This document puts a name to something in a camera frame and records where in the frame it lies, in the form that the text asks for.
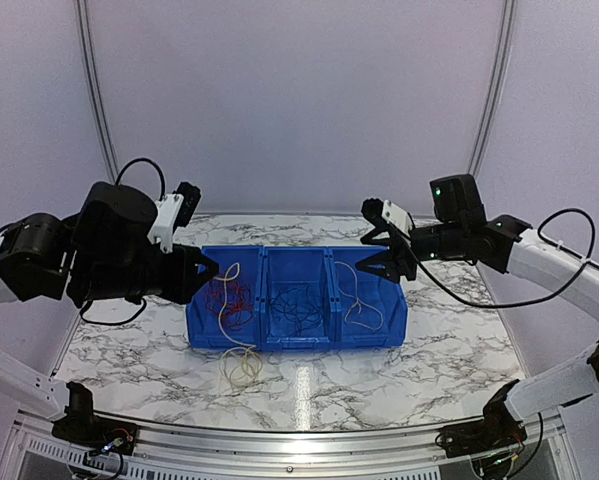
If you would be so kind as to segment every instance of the metal frame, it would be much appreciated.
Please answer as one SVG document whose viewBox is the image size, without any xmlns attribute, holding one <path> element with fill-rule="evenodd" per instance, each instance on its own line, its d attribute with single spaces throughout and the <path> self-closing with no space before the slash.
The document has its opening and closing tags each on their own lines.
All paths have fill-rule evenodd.
<svg viewBox="0 0 599 480">
<path fill-rule="evenodd" d="M 469 460 L 447 459 L 435 445 L 442 424 L 359 432 L 268 433 L 133 421 L 139 424 L 137 445 L 133 456 L 125 458 L 127 467 L 121 477 L 133 480 L 387 480 L 408 479 L 409 475 L 411 479 L 428 475 L 428 479 L 435 480 L 435 472 L 440 480 L 441 465 Z M 550 444 L 555 464 L 559 464 L 560 479 L 578 480 L 576 469 L 569 468 L 571 453 L 560 415 L 553 411 L 544 422 L 544 438 Z M 538 422 L 526 428 L 528 443 L 536 442 Z M 80 466 L 86 449 L 53 438 L 51 429 L 50 422 L 19 412 L 0 462 L 0 480 L 19 478 L 26 452 Z M 98 468 L 103 468 L 107 461 L 98 458 Z M 114 455 L 109 463 L 109 470 L 114 470 Z M 94 467 L 89 470 L 100 473 Z"/>
<path fill-rule="evenodd" d="M 512 29 L 515 19 L 516 0 L 505 0 L 501 15 L 501 26 L 499 28 L 499 40 L 497 41 L 497 51 L 495 53 L 495 61 L 492 66 L 490 75 L 490 86 L 486 96 L 486 104 L 481 115 L 481 122 L 475 145 L 472 149 L 472 156 L 468 164 L 468 173 L 475 177 L 479 174 L 479 170 L 483 163 L 483 158 L 488 146 L 488 137 L 494 122 L 497 106 L 503 90 L 503 83 L 510 58 L 510 47 L 512 43 Z"/>
</svg>

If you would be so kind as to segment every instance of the white marble table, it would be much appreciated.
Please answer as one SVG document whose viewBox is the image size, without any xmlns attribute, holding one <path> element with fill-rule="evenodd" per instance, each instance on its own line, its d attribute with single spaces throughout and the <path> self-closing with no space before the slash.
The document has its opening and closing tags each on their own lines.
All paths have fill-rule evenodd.
<svg viewBox="0 0 599 480">
<path fill-rule="evenodd" d="M 197 216 L 177 240 L 191 245 L 359 245 L 361 217 Z M 476 269 L 431 262 L 430 270 L 472 300 L 490 297 Z M 481 412 L 523 374 L 498 314 L 452 300 L 420 274 L 402 282 L 409 306 L 401 348 L 264 354 L 259 381 L 233 391 L 220 353 L 195 351 L 184 307 L 149 298 L 132 324 L 81 325 L 57 376 L 90 388 L 99 410 L 179 424 L 254 430 L 354 430 L 453 420 Z M 103 321 L 136 307 L 99 302 Z"/>
</svg>

